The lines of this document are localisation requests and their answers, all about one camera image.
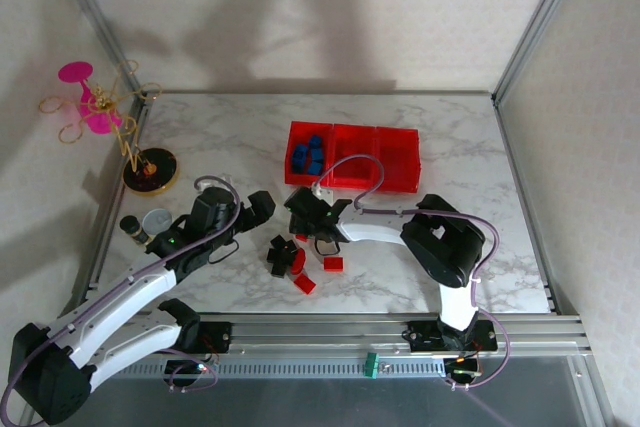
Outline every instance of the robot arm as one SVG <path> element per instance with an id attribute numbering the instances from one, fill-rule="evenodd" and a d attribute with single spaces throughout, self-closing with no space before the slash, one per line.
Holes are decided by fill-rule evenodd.
<path id="1" fill-rule="evenodd" d="M 235 234 L 273 215 L 275 203 L 268 192 L 256 192 L 249 200 L 251 207 L 245 208 L 236 205 L 229 191 L 209 187 L 198 196 L 191 214 L 180 217 L 153 240 L 139 226 L 131 229 L 131 219 L 121 224 L 146 245 L 143 265 L 131 266 L 104 289 L 104 295 L 49 326 L 22 328 L 13 341 L 9 385 L 48 424 L 55 425 L 75 413 L 106 379 L 133 362 L 169 347 L 188 350 L 197 338 L 200 319 L 177 299 L 125 324 L 149 302 L 206 265 L 212 252 L 230 243 Z M 179 253 L 198 241 L 193 249 Z M 171 260 L 159 262 L 174 253 L 177 256 Z"/>
<path id="2" fill-rule="evenodd" d="M 464 350 L 477 307 L 471 301 L 471 271 L 480 260 L 485 237 L 471 222 L 427 215 L 365 213 L 349 200 L 329 206 L 306 187 L 285 202 L 293 234 L 326 242 L 374 240 L 406 245 L 424 270 L 438 282 L 442 301 L 439 328 L 451 350 Z M 419 209 L 457 212 L 444 199 L 427 195 Z"/>

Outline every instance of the marble tabletop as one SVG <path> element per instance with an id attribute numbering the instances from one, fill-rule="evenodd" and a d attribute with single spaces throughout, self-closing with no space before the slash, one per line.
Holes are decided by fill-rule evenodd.
<path id="1" fill-rule="evenodd" d="M 179 162 L 179 179 L 155 197 L 125 192 L 118 221 L 128 214 L 142 218 L 158 207 L 168 209 L 174 219 L 190 212 L 197 195 L 193 181 L 204 174 L 224 176 L 243 200 L 256 190 L 268 190 L 277 204 L 271 220 L 236 237 L 240 243 L 237 253 L 220 264 L 201 268 L 168 296 L 178 297 L 202 313 L 440 309 L 437 284 L 401 245 L 345 244 L 343 273 L 324 272 L 313 249 L 305 246 L 305 271 L 317 283 L 311 295 L 302 293 L 288 278 L 270 275 L 266 263 L 269 240 L 278 234 L 288 236 L 289 216 L 282 204 L 293 187 L 284 184 L 283 170 L 292 120 L 418 129 L 422 159 L 419 192 L 374 194 L 365 204 L 412 207 L 430 192 L 441 195 L 461 212 L 493 222 L 502 244 L 482 275 L 479 305 L 500 313 L 549 312 L 493 108 L 489 97 L 480 95 L 160 96 L 150 109 L 140 144 L 171 150 Z M 340 191 L 336 198 L 356 193 Z M 99 286 L 132 262 L 144 263 L 144 254 L 116 227 Z"/>

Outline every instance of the black round base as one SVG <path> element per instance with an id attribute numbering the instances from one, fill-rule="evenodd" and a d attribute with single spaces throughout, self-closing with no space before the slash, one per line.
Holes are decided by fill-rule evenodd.
<path id="1" fill-rule="evenodd" d="M 129 161 L 122 173 L 124 185 L 139 195 L 157 195 L 171 187 L 178 177 L 178 161 L 174 155 L 155 147 L 143 150 L 141 154 L 156 170 L 149 172 L 145 170 L 145 162 L 138 161 L 138 170 L 134 172 Z"/>

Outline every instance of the red storage bin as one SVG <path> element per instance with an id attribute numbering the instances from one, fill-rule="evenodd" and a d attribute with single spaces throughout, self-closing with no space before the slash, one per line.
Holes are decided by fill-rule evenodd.
<path id="1" fill-rule="evenodd" d="M 418 131 L 378 127 L 376 133 L 378 136 L 377 157 L 384 167 L 384 182 L 380 186 L 380 190 L 417 192 L 420 185 L 420 136 Z"/>
<path id="2" fill-rule="evenodd" d="M 331 167 L 336 161 L 353 154 L 376 155 L 376 128 L 366 125 L 336 124 L 333 126 L 334 155 L 325 164 Z M 378 168 L 369 159 L 354 159 L 333 169 L 332 187 L 366 190 L 378 179 Z"/>
<path id="3" fill-rule="evenodd" d="M 322 137 L 325 169 L 353 154 L 377 157 L 385 170 L 382 192 L 418 191 L 420 184 L 420 136 L 415 129 L 373 127 L 367 125 L 291 122 L 285 157 L 284 181 L 293 185 L 311 185 L 319 176 L 296 174 L 291 156 L 298 144 L 308 144 L 312 135 Z M 336 167 L 323 181 L 328 187 L 370 189 L 378 181 L 379 171 L 367 159 L 349 160 Z"/>

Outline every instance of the green connector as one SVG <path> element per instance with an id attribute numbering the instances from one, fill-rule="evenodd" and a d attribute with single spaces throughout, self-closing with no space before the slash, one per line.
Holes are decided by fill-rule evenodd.
<path id="1" fill-rule="evenodd" d="M 364 376 L 375 379 L 378 377 L 378 365 L 380 365 L 380 355 L 375 352 L 367 354 L 367 360 L 364 363 Z"/>

